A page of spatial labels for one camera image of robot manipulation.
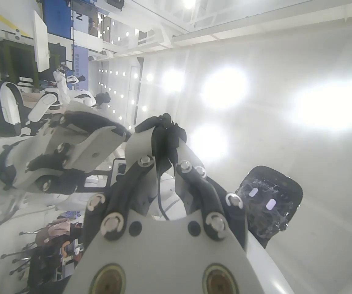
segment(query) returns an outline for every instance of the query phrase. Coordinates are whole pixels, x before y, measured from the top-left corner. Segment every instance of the blue panel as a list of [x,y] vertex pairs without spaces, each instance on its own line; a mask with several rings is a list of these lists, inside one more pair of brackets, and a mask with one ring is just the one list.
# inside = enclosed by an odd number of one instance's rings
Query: blue panel
[[71,39],[71,8],[66,0],[43,0],[43,18],[49,33]]

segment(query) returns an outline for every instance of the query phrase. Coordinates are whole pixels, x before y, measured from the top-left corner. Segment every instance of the whiteboard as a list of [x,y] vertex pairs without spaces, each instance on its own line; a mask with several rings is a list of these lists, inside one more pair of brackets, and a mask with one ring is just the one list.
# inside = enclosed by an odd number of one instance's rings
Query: whiteboard
[[50,52],[48,50],[47,25],[41,20],[36,11],[33,11],[33,28],[35,38],[35,60],[37,70],[43,72],[50,68]]

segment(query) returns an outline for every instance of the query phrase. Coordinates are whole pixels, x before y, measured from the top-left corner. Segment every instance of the black cable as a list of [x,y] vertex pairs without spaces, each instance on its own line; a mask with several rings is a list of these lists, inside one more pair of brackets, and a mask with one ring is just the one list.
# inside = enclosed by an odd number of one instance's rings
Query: black cable
[[159,210],[161,211],[162,215],[164,216],[164,218],[166,220],[169,220],[168,216],[166,215],[164,209],[162,208],[162,204],[161,204],[161,177],[159,175],[157,175],[157,179],[158,179],[158,207],[159,207]]

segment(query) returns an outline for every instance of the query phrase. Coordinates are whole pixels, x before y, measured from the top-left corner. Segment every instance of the ceiling light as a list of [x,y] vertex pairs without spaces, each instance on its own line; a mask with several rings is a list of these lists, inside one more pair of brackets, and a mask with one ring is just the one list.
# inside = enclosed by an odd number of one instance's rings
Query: ceiling light
[[203,163],[217,161],[228,153],[226,132],[217,124],[197,128],[188,144]]
[[180,92],[184,86],[184,74],[177,70],[167,71],[162,78],[162,86],[168,92]]
[[235,106],[246,95],[247,79],[237,68],[224,68],[213,73],[204,83],[202,99],[212,109]]
[[183,0],[184,6],[186,9],[191,9],[195,6],[196,0]]
[[352,127],[352,80],[331,81],[297,95],[295,118],[312,128],[343,130]]

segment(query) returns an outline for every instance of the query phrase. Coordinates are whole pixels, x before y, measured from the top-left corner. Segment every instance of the humanoid robot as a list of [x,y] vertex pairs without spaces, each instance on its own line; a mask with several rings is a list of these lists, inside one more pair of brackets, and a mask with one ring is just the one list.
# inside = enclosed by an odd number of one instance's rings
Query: humanoid robot
[[[85,252],[65,294],[293,294],[248,231],[249,200],[243,194],[252,192],[250,184],[237,194],[226,192],[207,176],[186,137],[168,114],[145,120],[131,135],[95,110],[71,102],[36,136],[0,139],[0,196],[11,199],[6,212],[14,211],[27,192],[73,193],[127,142],[124,176],[87,203]],[[173,171],[174,182],[162,190],[166,171]],[[257,176],[252,174],[250,181]],[[169,208],[172,196],[182,203],[178,210]],[[299,205],[286,200],[292,203],[285,207]],[[0,224],[9,217],[6,212]],[[157,221],[160,215],[166,221]],[[254,231],[260,237],[275,233],[272,225]]]

